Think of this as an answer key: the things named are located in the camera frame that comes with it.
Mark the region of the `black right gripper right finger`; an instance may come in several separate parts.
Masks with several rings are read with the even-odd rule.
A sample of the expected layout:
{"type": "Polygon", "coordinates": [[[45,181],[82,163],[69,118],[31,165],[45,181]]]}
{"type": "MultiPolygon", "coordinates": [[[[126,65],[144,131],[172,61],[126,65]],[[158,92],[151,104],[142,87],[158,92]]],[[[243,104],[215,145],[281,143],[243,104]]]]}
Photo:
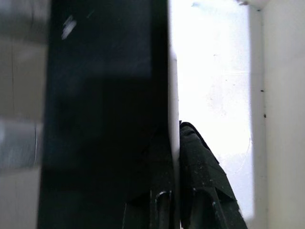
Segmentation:
{"type": "Polygon", "coordinates": [[[226,173],[189,122],[180,123],[180,198],[184,229],[247,227],[226,173]]]}

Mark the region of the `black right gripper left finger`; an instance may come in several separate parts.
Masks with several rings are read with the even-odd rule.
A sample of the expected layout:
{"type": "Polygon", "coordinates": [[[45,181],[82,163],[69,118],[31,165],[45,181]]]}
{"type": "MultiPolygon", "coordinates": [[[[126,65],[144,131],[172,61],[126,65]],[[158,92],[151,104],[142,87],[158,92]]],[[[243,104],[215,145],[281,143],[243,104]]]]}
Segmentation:
{"type": "Polygon", "coordinates": [[[166,127],[155,130],[133,164],[125,201],[124,229],[173,229],[175,184],[166,127]]]}

